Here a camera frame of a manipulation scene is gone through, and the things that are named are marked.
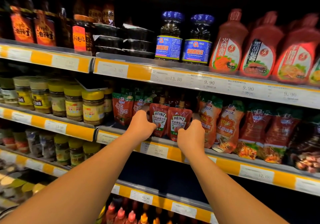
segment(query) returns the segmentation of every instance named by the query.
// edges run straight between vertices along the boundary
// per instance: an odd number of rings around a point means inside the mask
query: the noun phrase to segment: yellow label
[[[66,101],[66,114],[69,116],[82,116],[82,102]]]
[[[104,100],[104,112],[105,113],[110,113],[112,112],[112,99],[105,99]]]
[[[66,110],[66,100],[64,97],[51,97],[52,110],[64,112]]]
[[[44,94],[44,95],[32,94],[32,98],[33,98],[33,105],[35,108],[49,109],[52,107],[50,94]]]
[[[20,105],[33,105],[31,92],[17,91],[18,102]]]
[[[83,120],[98,121],[104,117],[104,106],[83,106]]]

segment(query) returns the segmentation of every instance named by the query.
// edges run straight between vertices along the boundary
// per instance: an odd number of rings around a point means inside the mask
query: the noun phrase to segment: shelf
[[[226,76],[208,66],[97,53],[93,72],[100,75],[222,93],[320,109],[320,90],[307,86]]]
[[[70,170],[68,167],[58,166],[53,162],[45,161],[41,158],[34,158],[23,153],[8,150],[4,146],[0,146],[0,159],[55,177],[60,177]],[[181,198],[173,194],[166,194],[164,196],[156,189],[123,180],[116,181],[111,193],[216,224],[216,218],[212,213],[211,207],[203,202]]]
[[[89,73],[91,52],[0,39],[0,58]]]
[[[125,132],[107,126],[98,128],[96,141],[106,145]],[[142,142],[134,151],[189,163],[177,143],[168,139],[151,137],[150,141]],[[267,163],[260,159],[245,159],[235,154],[218,153],[212,149],[205,149],[205,152],[227,174],[320,196],[320,173],[311,174],[292,166]]]
[[[87,141],[94,140],[95,128],[93,125],[56,117],[52,114],[39,113],[37,111],[0,103],[0,118]]]

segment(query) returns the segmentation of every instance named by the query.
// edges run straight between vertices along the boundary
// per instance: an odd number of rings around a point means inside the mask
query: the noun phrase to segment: hand
[[[134,137],[139,143],[148,139],[153,131],[157,128],[156,124],[150,123],[147,120],[147,113],[145,110],[139,110],[134,117],[132,117],[129,128],[125,134]]]
[[[199,120],[192,120],[188,129],[178,130],[178,147],[182,153],[190,158],[205,152],[205,130]]]

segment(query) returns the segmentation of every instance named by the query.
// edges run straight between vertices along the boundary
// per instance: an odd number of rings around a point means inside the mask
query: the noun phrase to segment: ketchup bottle
[[[116,215],[115,206],[113,205],[113,202],[111,202],[106,211],[106,224],[113,224]]]
[[[272,78],[286,83],[304,84],[315,63],[320,32],[315,28],[318,15],[309,13],[284,39]]]
[[[126,222],[125,211],[122,207],[118,210],[118,214],[114,219],[114,224],[124,224]]]
[[[125,224],[137,224],[136,214],[133,210],[129,213],[128,219],[126,220]]]
[[[219,27],[209,61],[209,66],[214,72],[233,74],[239,68],[242,44],[248,35],[248,30],[240,23],[241,15],[241,9],[232,9],[228,21]]]
[[[280,28],[275,26],[276,20],[277,12],[267,12],[260,25],[252,30],[241,61],[242,75],[262,79],[271,75],[276,62],[277,45],[284,36]]]

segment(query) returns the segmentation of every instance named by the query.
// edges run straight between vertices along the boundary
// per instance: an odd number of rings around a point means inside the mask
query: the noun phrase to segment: orange label
[[[75,50],[86,51],[86,31],[79,26],[72,27],[73,45]]]
[[[35,34],[37,43],[48,46],[56,46],[54,23],[46,20],[43,11],[37,11],[38,18],[35,20]]]
[[[14,38],[20,42],[34,43],[31,22],[28,18],[23,18],[21,14],[11,15]]]
[[[102,22],[102,12],[95,10],[95,9],[90,9],[89,10],[89,17],[92,17],[96,22]]]

